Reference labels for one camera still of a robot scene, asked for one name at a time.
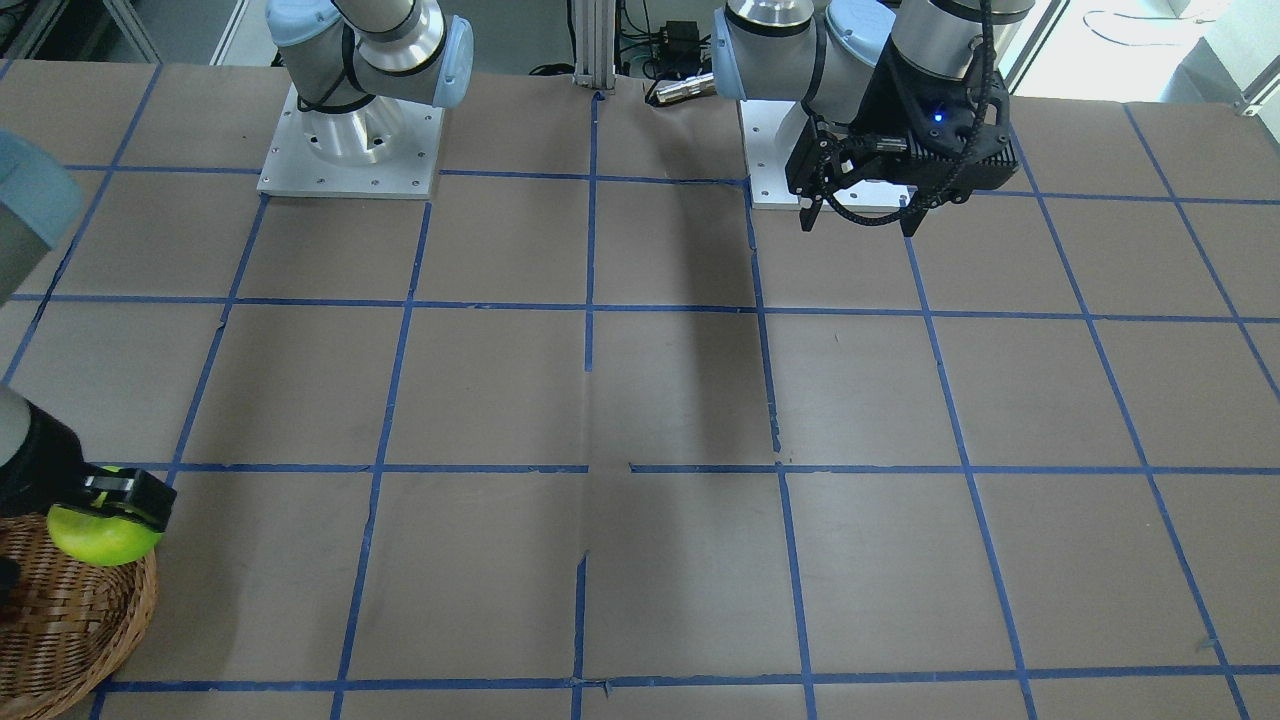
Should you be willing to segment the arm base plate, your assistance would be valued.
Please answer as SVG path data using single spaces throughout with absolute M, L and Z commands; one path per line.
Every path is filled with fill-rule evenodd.
M 289 88 L 260 170 L 271 197 L 428 201 L 445 109 L 375 97 L 348 114 L 302 111 Z
M 785 167 L 804 127 L 804 110 L 791 101 L 745 100 L 739 102 L 739 115 L 754 208 L 796 211 L 800 197 L 788 188 Z M 836 197 L 851 211 L 878 215 L 908 204 L 914 191 L 913 186 L 864 179 Z

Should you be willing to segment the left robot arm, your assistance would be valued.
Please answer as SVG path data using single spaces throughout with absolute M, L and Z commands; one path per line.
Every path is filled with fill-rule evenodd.
M 812 231 L 823 210 L 915 234 L 929 211 L 1020 169 L 998 60 L 1030 1 L 727 1 L 721 96 L 786 101 L 801 124 L 783 176 Z

